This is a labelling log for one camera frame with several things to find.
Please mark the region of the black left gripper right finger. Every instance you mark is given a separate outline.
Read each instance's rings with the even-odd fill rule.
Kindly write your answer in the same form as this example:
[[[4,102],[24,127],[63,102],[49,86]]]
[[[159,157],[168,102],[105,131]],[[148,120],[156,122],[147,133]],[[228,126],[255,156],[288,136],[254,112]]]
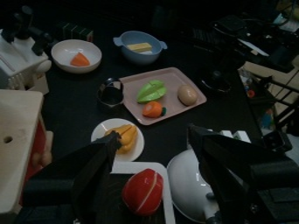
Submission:
[[[190,125],[223,224],[299,224],[299,164],[287,156]]]

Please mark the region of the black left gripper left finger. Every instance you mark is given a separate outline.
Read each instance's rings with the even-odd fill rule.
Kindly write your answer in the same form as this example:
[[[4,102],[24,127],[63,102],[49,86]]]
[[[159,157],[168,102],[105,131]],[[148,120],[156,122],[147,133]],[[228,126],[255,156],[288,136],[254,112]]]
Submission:
[[[23,190],[23,224],[104,224],[119,134],[111,133],[41,168]]]

